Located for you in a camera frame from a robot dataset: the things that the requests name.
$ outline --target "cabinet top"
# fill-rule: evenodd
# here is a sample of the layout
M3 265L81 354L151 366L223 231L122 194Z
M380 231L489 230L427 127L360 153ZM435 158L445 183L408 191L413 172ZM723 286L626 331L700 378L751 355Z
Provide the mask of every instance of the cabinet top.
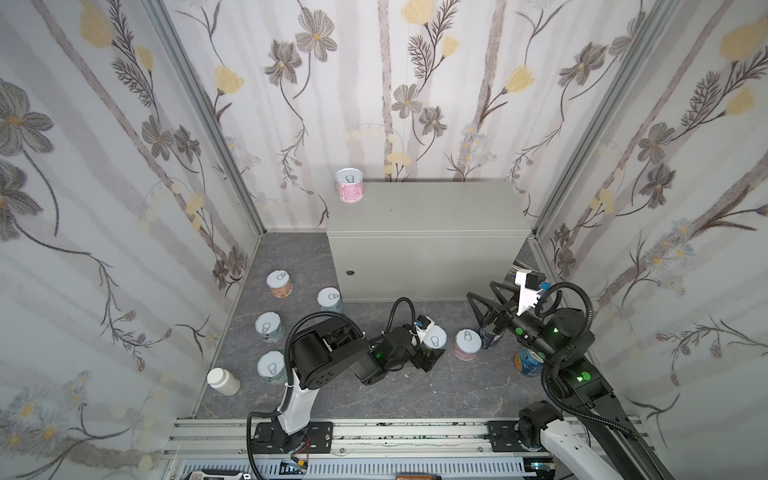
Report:
M331 205L329 237L528 235L530 228L509 184L369 182L362 199Z

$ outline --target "metal box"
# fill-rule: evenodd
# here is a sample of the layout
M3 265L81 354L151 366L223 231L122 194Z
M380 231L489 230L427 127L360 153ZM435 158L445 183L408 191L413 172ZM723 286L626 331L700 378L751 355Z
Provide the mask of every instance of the metal box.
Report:
M345 302L492 296L531 232L505 182L365 183L336 199L328 240Z

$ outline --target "gray tabletop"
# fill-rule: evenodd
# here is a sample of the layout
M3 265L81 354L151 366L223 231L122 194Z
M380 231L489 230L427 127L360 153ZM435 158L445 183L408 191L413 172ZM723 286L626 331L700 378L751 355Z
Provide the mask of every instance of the gray tabletop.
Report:
M534 264L530 251L521 258ZM284 299L273 296L265 279L273 270L287 270L293 292ZM280 403L284 387L270 385L257 373L257 362L266 352L282 350L283 341L265 343L254 323L264 312L279 313L290 327L307 313L319 310L317 293L336 286L328 240L323 233L268 233L257 253L230 329L215 366L230 370L242 386L234 396L223 396L206 387L197 413L199 419L242 419L251 410L270 411ZM389 317L390 303L346 303L343 312L368 336L378 335ZM364 386L347 370L320 389L313 407L316 418L428 418L517 416L518 411L542 400L538 377L521 375L512 363L517 342L504 338L490 350L464 362L453 354L453 337L476 321L466 302L416 303L416 314L425 314L448 333L445 354L431 372L410 364L391 372L372 386ZM401 304L393 325L408 323L408 306Z

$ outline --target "wall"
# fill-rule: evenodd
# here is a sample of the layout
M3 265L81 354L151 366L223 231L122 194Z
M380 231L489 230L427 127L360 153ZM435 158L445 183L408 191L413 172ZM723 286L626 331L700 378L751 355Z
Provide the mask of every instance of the wall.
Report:
M333 175L505 179L533 223L652 2L164 0L267 228Z
M159 478L257 238L140 4L3 2L0 45L2 476Z
M766 15L682 2L542 237L681 480L768 467Z

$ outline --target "cabinet door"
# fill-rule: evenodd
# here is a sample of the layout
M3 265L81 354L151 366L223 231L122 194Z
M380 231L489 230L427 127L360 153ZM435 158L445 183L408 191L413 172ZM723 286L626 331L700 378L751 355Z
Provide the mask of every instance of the cabinet door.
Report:
M332 237L344 301L466 300L492 296L525 237Z

